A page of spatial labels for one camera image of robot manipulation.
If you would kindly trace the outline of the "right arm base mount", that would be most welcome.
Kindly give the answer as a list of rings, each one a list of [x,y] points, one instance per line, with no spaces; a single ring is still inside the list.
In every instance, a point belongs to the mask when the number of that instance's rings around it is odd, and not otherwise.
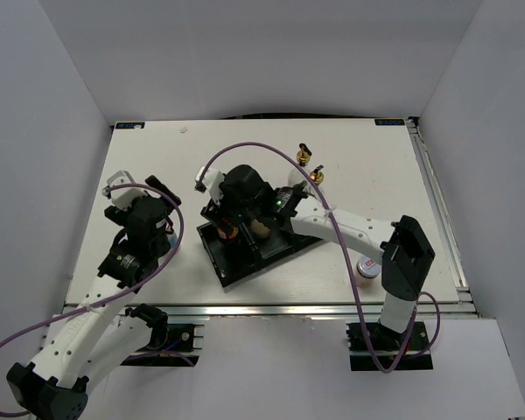
[[[370,340],[377,358],[384,368],[389,368],[395,361],[404,340],[404,333],[390,332],[377,323],[366,323]],[[349,348],[350,368],[354,372],[377,371],[371,353],[368,351],[360,323],[346,325],[346,336]],[[424,322],[414,324],[404,355],[399,360],[396,370],[426,371],[434,368],[428,333]]]

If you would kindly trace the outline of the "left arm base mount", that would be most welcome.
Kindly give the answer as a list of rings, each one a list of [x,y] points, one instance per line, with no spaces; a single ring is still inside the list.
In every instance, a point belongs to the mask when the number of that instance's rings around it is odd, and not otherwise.
[[[150,342],[128,356],[125,367],[193,368],[200,358],[204,326],[192,322],[168,320],[164,329],[157,330]]]

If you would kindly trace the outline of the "blue-label silver-lid jar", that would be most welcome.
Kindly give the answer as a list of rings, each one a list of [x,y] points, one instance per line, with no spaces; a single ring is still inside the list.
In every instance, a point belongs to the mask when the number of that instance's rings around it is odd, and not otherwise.
[[[178,245],[178,240],[179,240],[179,235],[176,234],[175,232],[167,232],[166,233],[166,238],[169,242],[169,245],[170,245],[170,250],[179,250],[179,245]]]

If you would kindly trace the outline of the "red-lid orange sauce jar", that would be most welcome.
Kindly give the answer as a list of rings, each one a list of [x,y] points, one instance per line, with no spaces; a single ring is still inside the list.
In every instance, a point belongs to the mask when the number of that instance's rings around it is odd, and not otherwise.
[[[217,227],[216,231],[219,236],[219,241],[225,245],[236,242],[237,237],[240,233],[239,228],[233,225],[226,227]]]

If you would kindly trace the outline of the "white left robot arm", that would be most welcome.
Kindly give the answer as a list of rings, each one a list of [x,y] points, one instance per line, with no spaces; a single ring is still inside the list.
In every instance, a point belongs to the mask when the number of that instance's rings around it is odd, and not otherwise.
[[[158,178],[137,184],[126,171],[108,179],[107,219],[121,227],[86,296],[64,316],[58,334],[27,364],[14,364],[6,380],[18,404],[37,419],[77,419],[94,385],[135,351],[161,350],[167,316],[140,304],[113,331],[116,315],[175,255],[180,237],[170,214],[181,200]]]

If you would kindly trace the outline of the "glass bottle with brown residue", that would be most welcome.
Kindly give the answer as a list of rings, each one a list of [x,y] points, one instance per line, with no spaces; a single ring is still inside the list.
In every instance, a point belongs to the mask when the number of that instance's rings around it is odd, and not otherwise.
[[[294,186],[306,181],[305,175],[303,175],[302,172],[308,173],[307,165],[311,160],[312,152],[305,143],[300,143],[298,147],[296,168],[292,169],[288,175],[288,186]]]

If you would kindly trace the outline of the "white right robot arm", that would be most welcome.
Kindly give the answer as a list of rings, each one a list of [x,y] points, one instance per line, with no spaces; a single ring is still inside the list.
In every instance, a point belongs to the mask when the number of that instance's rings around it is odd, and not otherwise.
[[[309,178],[293,169],[287,185],[274,188],[247,164],[226,173],[201,167],[195,188],[209,194],[206,218],[225,233],[244,221],[258,221],[269,229],[343,245],[380,264],[386,295],[377,336],[387,348],[400,347],[410,336],[408,323],[436,256],[430,241],[408,215],[388,222],[332,208]]]

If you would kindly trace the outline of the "clear glass oil bottle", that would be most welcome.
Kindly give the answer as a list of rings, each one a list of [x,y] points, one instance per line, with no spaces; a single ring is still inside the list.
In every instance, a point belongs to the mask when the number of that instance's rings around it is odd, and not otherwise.
[[[297,184],[303,187],[303,191],[310,196],[317,196],[317,189],[321,187],[325,180],[325,174],[323,173],[324,166],[322,164],[316,166],[313,170],[306,170],[307,176],[300,175],[300,180]]]

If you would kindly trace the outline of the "clear shaker with steel lid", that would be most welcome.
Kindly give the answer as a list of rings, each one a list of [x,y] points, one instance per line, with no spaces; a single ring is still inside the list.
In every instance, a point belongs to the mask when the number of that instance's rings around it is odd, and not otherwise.
[[[252,220],[250,228],[254,236],[259,239],[268,239],[270,237],[270,229],[259,220]]]

